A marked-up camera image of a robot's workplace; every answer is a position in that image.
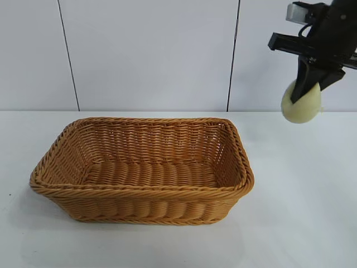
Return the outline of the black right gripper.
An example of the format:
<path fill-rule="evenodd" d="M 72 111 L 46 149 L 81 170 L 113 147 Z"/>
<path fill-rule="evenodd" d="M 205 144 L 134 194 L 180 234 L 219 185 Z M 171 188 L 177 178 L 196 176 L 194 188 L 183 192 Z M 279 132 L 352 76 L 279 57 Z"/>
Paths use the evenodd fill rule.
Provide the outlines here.
<path fill-rule="evenodd" d="M 299 56 L 291 93 L 293 104 L 316 83 L 323 91 L 345 76 L 344 71 L 326 74 L 325 69 L 308 59 L 356 69 L 356 1 L 332 1 L 330 5 L 292 2 L 287 7 L 286 20 L 302 24 L 303 28 L 297 36 L 273 33 L 268 47 Z"/>

